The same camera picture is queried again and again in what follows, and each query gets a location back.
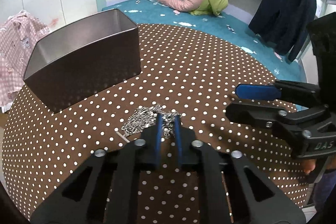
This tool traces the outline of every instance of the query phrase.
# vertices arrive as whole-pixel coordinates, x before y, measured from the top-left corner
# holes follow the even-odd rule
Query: human hand
[[[316,159],[313,160],[304,160],[301,163],[301,166],[303,167],[303,171],[306,175],[308,175],[311,171],[313,171],[316,167]],[[328,169],[336,169],[336,156],[333,156],[331,162],[327,166]]]

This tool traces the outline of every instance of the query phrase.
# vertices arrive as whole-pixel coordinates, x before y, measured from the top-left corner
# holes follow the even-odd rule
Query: finger
[[[308,175],[311,171],[315,169],[316,160],[304,160],[301,163],[301,166],[303,167],[303,171],[306,175]]]

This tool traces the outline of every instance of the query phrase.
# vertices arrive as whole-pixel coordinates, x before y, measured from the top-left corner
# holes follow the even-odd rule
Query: polka dot tablecloth
[[[267,84],[274,76],[237,46],[193,29],[140,25],[142,73],[59,113],[52,113],[24,86],[9,114],[3,140],[3,171],[11,199],[29,218],[34,209],[94,150],[120,149],[116,134],[139,106],[160,103],[182,114],[184,127],[215,149],[242,151],[293,202],[302,206],[308,184],[300,163],[270,130],[231,123],[226,106],[239,83]],[[269,104],[296,111],[295,106]],[[138,138],[132,135],[130,140]],[[161,168],[142,172],[138,223],[197,223],[194,173],[176,166],[174,139],[162,142]]]

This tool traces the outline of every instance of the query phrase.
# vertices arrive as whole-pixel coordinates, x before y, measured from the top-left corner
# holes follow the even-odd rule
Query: silver chain
[[[163,135],[166,139],[169,139],[174,135],[175,116],[180,116],[180,114],[178,112],[164,112],[160,104],[152,107],[137,108],[121,128],[125,132],[124,137],[141,133],[144,128],[155,125],[157,114],[162,115]]]

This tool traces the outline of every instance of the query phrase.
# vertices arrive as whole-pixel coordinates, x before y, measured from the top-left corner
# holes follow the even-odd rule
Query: white stick
[[[127,140],[119,131],[116,131],[120,138],[122,138],[125,142],[129,143],[130,141]]]

